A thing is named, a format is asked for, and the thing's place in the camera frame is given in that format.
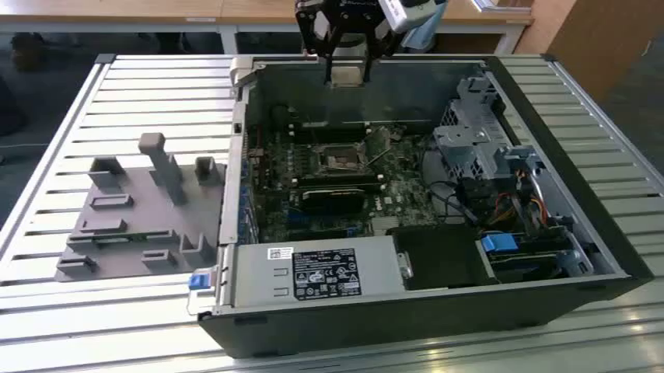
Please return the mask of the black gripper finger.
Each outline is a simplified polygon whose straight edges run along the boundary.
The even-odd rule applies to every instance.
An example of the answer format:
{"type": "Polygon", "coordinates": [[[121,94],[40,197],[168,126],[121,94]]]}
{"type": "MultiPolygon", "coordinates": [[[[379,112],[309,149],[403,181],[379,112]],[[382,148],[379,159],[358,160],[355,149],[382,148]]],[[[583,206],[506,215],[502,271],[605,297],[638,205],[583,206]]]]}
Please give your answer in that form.
{"type": "Polygon", "coordinates": [[[335,14],[327,1],[295,1],[295,20],[304,50],[324,60],[323,83],[331,82],[332,53],[336,49],[335,14]]]}
{"type": "Polygon", "coordinates": [[[366,53],[363,65],[363,81],[370,80],[372,63],[383,58],[391,57],[399,49],[404,33],[395,32],[383,20],[376,26],[368,28],[364,33],[366,53]]]}

